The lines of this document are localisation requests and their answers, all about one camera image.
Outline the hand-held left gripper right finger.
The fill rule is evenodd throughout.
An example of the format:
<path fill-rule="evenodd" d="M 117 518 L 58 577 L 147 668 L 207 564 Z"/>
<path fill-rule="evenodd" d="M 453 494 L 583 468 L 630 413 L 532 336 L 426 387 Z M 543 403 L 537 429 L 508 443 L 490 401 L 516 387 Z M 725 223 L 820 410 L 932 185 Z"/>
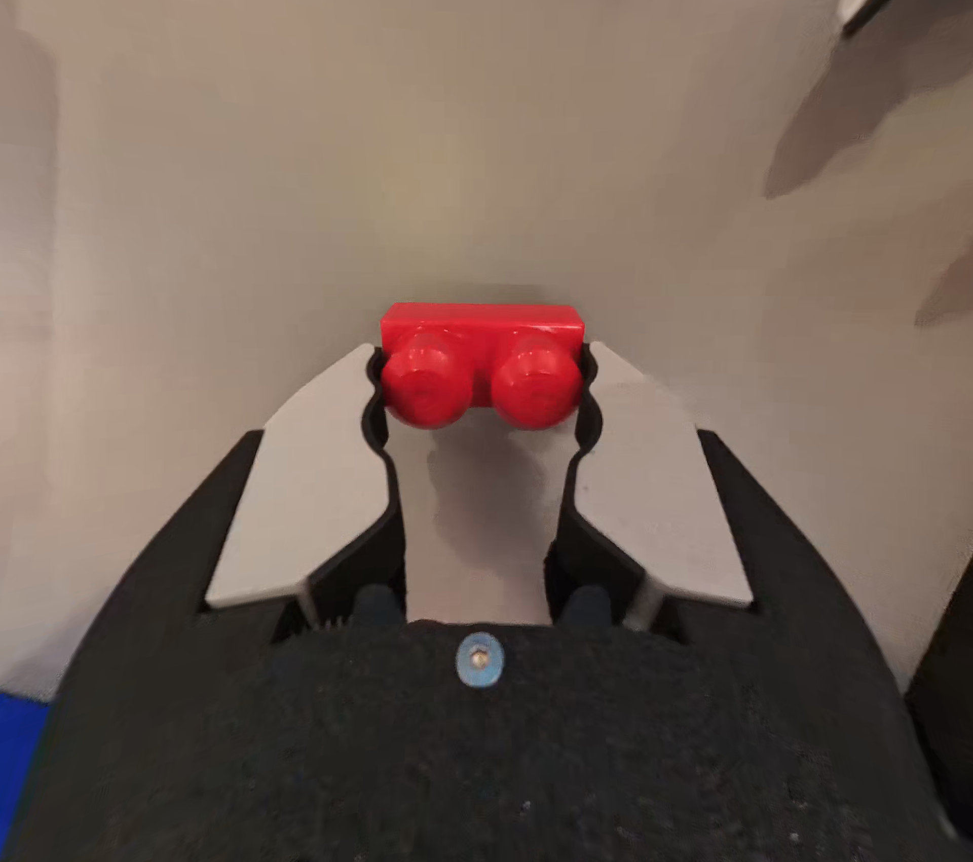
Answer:
<path fill-rule="evenodd" d="M 663 382 L 603 342 L 582 350 L 576 453 L 544 587 L 554 624 L 581 588 L 610 625 L 646 630 L 668 601 L 755 601 L 696 422 Z"/>

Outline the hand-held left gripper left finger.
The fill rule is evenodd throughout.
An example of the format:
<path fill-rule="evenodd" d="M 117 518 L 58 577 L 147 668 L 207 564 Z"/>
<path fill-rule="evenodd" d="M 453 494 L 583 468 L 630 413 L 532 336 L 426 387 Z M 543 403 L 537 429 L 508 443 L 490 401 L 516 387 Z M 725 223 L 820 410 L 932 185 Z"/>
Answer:
<path fill-rule="evenodd" d="M 204 595 L 212 610 L 293 603 L 342 625 L 362 588 L 406 612 L 406 534 L 388 439 L 382 352 L 360 345 L 267 421 Z"/>

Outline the red two-stud building block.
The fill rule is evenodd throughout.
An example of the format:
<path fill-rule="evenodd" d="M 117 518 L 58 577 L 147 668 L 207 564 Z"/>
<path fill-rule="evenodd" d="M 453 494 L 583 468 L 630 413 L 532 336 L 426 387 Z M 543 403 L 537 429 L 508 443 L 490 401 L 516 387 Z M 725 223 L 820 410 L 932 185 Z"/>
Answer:
<path fill-rule="evenodd" d="M 425 430 L 472 408 L 517 429 L 556 427 L 580 400 L 585 333 L 566 306 L 395 304 L 381 320 L 384 405 Z"/>

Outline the blue plastic bin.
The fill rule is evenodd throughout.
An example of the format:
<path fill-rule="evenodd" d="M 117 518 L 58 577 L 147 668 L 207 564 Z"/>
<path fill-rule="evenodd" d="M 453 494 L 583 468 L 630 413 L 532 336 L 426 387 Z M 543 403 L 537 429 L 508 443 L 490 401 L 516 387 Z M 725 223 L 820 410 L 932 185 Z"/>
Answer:
<path fill-rule="evenodd" d="M 28 776 L 50 714 L 50 705 L 34 698 L 1 694 L 1 857 L 17 830 Z"/>

